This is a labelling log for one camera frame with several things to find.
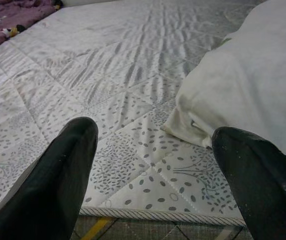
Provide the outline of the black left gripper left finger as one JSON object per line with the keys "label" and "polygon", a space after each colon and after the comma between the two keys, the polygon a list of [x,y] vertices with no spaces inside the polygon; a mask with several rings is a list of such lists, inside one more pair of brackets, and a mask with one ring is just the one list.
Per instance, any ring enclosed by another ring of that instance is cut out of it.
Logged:
{"label": "black left gripper left finger", "polygon": [[0,202],[0,240],[68,240],[97,149],[89,117],[69,121]]}

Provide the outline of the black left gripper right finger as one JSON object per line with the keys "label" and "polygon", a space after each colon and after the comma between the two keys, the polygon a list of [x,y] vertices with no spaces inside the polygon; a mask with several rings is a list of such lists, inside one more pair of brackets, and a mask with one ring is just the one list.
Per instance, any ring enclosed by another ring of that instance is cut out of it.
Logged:
{"label": "black left gripper right finger", "polygon": [[255,240],[286,240],[286,155],[234,127],[212,136],[214,157]]}

